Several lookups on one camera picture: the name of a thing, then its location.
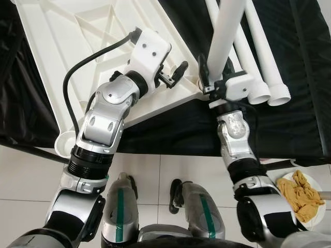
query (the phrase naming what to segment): green stripe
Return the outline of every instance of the green stripe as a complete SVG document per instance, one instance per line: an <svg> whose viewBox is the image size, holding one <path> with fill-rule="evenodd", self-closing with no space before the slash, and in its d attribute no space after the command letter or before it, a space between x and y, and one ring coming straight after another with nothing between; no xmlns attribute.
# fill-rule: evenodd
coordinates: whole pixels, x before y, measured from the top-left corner
<svg viewBox="0 0 331 248"><path fill-rule="evenodd" d="M207 203L206 198L204 197L204 195L200 195L200 199L201 199L203 212L205 213L205 216L206 216L206 222L207 222L207 226L208 226L209 237L211 239L215 239L215 235L216 235L215 234L215 227L214 227L212 214L210 213L210 210L209 210L209 207L208 207L208 203Z"/></svg>
<svg viewBox="0 0 331 248"><path fill-rule="evenodd" d="M123 189L117 192L116 242L123 242L124 197Z"/></svg>

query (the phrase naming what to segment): crumpled cloth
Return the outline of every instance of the crumpled cloth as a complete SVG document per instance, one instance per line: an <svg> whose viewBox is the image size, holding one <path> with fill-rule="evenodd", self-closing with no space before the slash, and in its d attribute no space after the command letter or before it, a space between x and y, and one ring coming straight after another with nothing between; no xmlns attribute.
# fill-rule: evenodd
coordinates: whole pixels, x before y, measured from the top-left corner
<svg viewBox="0 0 331 248"><path fill-rule="evenodd" d="M292 206L295 216L301 222L307 223L316 214L319 205L325 204L318 192L313 189L301 171L293 174L295 182L285 178L277 180L277 187Z"/></svg>

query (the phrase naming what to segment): white plate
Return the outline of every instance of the white plate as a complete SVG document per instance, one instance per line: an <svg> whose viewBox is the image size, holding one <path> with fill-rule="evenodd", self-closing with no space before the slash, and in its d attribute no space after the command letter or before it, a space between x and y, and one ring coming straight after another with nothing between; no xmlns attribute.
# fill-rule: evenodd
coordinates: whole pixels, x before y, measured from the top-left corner
<svg viewBox="0 0 331 248"><path fill-rule="evenodd" d="M303 175L307 178L307 181L310 183L311 187L317 191L323 191L321 186L311 177L308 176L307 174ZM283 178L291 180L294 182L294 179L292 178L293 176L293 172L286 174L285 176L283 176ZM317 214L315 215L314 218L312 218L309 222L307 223L302 223L302 225L305 228L312 228L313 226L316 226L317 224L320 223L320 221L323 219L324 215L325 215L325 211L326 211L326 204L320 205L318 210L317 210Z"/></svg>

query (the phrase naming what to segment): white pipe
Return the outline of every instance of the white pipe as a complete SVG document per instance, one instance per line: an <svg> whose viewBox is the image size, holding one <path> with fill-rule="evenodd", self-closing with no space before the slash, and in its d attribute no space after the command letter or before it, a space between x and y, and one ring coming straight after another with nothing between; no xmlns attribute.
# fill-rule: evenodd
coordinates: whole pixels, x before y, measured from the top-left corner
<svg viewBox="0 0 331 248"><path fill-rule="evenodd" d="M271 93L268 104L270 106L278 106L287 103L291 99L289 89L284 85L281 79L277 64L252 0L247 0L245 13L252 33L255 49L259 57L262 73Z"/></svg>
<svg viewBox="0 0 331 248"><path fill-rule="evenodd" d="M245 3L246 0L222 0L207 59L211 81L221 78L244 13Z"/></svg>
<svg viewBox="0 0 331 248"><path fill-rule="evenodd" d="M205 0L205 2L206 2L206 5L207 5L210 21L212 22L213 28L215 28L219 7L218 7L217 2L215 0ZM233 65L233 68L234 68L235 72L239 72L239 71L243 70L241 65L240 65L237 54L236 54L236 52L233 48L233 45L231 46L231 49L230 49L229 58L232 62L232 65Z"/></svg>
<svg viewBox="0 0 331 248"><path fill-rule="evenodd" d="M247 96L250 104L260 104L270 99L270 91L266 83L263 81L258 65L255 62L252 51L244 34L243 28L239 25L234 45L240 59L243 69L254 77L254 82Z"/></svg>

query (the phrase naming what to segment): black cable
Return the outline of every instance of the black cable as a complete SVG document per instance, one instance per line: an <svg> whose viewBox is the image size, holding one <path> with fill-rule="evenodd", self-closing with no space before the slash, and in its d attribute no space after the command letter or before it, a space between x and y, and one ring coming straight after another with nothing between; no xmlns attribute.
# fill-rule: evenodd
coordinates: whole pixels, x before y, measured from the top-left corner
<svg viewBox="0 0 331 248"><path fill-rule="evenodd" d="M64 97L64 100L66 102L67 109L69 111L69 115L70 115L72 123L73 123L74 131L76 133L76 137L78 136L78 133L79 133L79 127L78 127L78 123L77 123L76 117L74 115L74 112L72 110L70 100L69 100L69 96L68 96L68 83L69 83L70 77L73 75L73 73L75 71L77 71L82 66L86 65L88 62L92 61L93 59L96 59L97 57L99 57L99 56L101 56L101 55L103 55L103 54L105 54L105 53L107 53L107 52L123 45L125 42L129 41L130 38L136 34L135 32L136 31L131 32L128 36L126 36L124 39L118 41L117 43L112 44L112 45L100 50L99 52L96 52L95 54L92 54L91 56L87 57L86 59L83 59L78 64L74 65L67 72L66 76L64 77L64 80L63 80L63 97Z"/></svg>
<svg viewBox="0 0 331 248"><path fill-rule="evenodd" d="M255 109L255 107L253 107L249 104L243 103L243 102L232 101L232 100L229 100L229 99L226 99L226 98L224 100L226 100L227 102L231 102L233 104L237 104L239 106L246 107L247 109L251 110L254 113L254 116L255 116L255 133L254 133L254 150L255 151L254 151L254 153L255 153L255 157L257 159L257 162L260 165L261 163L260 163L260 157L259 157L259 152L258 152L258 129L259 129L259 113L258 113L258 111Z"/></svg>
<svg viewBox="0 0 331 248"><path fill-rule="evenodd" d="M95 98L95 92L92 94L92 96L89 98L88 102L87 102L87 106L86 106L86 110L85 110L85 114L89 111L89 109L91 108L91 104L93 102L93 99Z"/></svg>

